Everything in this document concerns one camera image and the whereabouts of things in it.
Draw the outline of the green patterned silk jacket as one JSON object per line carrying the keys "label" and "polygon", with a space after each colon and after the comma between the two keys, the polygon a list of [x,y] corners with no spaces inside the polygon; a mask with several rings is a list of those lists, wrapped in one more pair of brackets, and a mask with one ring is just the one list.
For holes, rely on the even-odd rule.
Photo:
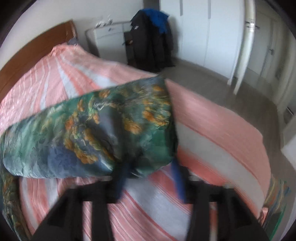
{"label": "green patterned silk jacket", "polygon": [[19,240],[29,240],[20,177],[107,176],[122,162],[132,162],[130,177],[145,177],[170,164],[177,146],[160,76],[62,101],[1,134],[1,213]]}

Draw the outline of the grey pillow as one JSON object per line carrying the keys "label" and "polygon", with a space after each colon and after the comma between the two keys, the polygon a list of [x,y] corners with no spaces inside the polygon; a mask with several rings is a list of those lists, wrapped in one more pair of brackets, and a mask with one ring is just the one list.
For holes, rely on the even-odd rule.
{"label": "grey pillow", "polygon": [[77,45],[79,44],[78,43],[78,40],[76,38],[72,38],[70,39],[68,42],[67,42],[68,45]]}

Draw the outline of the white door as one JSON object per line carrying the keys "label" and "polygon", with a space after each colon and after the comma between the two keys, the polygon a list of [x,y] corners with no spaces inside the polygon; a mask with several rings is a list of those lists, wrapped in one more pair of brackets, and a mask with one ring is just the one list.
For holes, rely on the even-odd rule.
{"label": "white door", "polygon": [[229,79],[227,82],[228,85],[232,85],[233,80],[235,80],[235,87],[233,90],[233,94],[237,94],[241,84],[243,82],[243,78],[245,72],[247,70],[247,66],[250,60],[252,46],[254,42],[254,35],[256,29],[256,5],[255,1],[244,1],[245,2],[245,15],[244,15],[244,31],[243,37],[241,41],[240,54],[238,57],[238,61],[236,64],[236,69],[233,74],[232,79]]}

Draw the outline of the white bedside cabinet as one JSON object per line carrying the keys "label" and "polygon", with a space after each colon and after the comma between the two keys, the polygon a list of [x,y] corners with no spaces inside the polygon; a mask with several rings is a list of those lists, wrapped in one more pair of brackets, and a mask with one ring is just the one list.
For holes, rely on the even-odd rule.
{"label": "white bedside cabinet", "polygon": [[90,53],[105,60],[127,64],[125,34],[131,29],[131,22],[118,22],[86,30]]}

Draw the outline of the white wardrobe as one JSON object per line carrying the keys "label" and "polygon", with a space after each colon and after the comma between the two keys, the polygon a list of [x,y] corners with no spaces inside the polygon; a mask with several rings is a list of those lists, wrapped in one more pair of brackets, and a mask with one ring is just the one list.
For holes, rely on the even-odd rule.
{"label": "white wardrobe", "polygon": [[159,8],[169,16],[175,57],[232,79],[243,37],[244,1],[160,1]]}

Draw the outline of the black coat on chair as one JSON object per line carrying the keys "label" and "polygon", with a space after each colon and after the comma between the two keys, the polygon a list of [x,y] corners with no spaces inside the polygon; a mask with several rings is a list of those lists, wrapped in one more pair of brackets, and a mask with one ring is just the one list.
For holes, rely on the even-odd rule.
{"label": "black coat on chair", "polygon": [[142,9],[134,15],[130,33],[137,68],[149,72],[160,72],[166,67],[175,66],[171,58],[174,43],[169,22],[166,26],[168,32],[160,34],[158,28],[152,24]]}

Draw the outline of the blue garment on chair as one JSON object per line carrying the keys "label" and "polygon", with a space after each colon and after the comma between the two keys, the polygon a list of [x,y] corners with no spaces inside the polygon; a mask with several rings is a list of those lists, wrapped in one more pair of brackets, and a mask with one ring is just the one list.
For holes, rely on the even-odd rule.
{"label": "blue garment on chair", "polygon": [[168,32],[168,15],[156,9],[142,9],[142,11],[150,19],[152,24],[158,28],[160,34]]}

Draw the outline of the brown wooden headboard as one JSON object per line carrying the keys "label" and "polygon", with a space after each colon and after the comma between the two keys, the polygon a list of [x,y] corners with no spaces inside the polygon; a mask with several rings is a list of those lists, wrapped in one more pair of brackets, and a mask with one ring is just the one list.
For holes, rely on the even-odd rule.
{"label": "brown wooden headboard", "polygon": [[53,47],[76,37],[74,21],[69,20],[43,32],[26,44],[1,69],[1,99],[4,99],[17,81],[49,54]]}

